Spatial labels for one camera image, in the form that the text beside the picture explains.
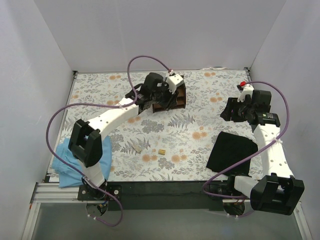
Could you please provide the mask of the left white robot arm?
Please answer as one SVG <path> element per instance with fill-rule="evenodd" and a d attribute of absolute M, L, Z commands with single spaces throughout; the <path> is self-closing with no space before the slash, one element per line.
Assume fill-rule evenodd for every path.
<path fill-rule="evenodd" d="M 106 112 L 90 120 L 77 120 L 72 129 L 68 148 L 77 158 L 84 174 L 84 182 L 90 186 L 89 194 L 95 200 L 106 196 L 106 179 L 100 160 L 103 156 L 103 141 L 117 127 L 159 104 L 169 110 L 177 105 L 178 88 L 184 85 L 183 76 L 173 73 L 163 77 L 149 73 L 144 83 L 132 88 L 125 97 Z"/>

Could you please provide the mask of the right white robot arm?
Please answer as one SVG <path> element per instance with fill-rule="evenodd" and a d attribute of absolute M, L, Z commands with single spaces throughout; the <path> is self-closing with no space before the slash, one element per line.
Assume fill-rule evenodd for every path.
<path fill-rule="evenodd" d="M 226 186 L 227 195 L 237 199 L 245 195 L 253 210 L 291 215 L 299 202 L 305 185 L 296 179 L 285 157 L 281 140 L 280 120 L 271 113 L 272 95 L 269 91 L 253 90 L 240 97 L 230 97 L 220 114 L 225 121 L 248 122 L 261 151 L 260 180 L 236 175 Z"/>

